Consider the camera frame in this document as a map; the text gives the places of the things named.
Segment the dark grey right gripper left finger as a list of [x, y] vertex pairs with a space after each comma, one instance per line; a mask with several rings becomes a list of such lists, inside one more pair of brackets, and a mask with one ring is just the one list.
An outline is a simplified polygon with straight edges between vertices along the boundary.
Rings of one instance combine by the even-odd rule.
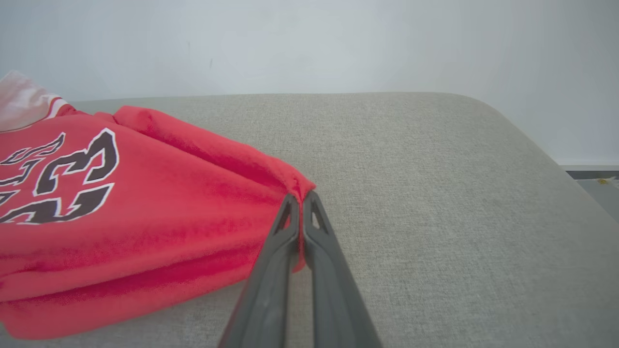
[[285, 346], [288, 282], [299, 235], [300, 206], [287, 194], [228, 320], [220, 348]]

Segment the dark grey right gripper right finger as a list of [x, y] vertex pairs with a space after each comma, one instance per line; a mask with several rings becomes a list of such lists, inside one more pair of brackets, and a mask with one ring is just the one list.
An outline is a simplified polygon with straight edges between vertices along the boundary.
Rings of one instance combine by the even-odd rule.
[[312, 271], [316, 348], [381, 348], [334, 229], [315, 191], [302, 205], [305, 259]]

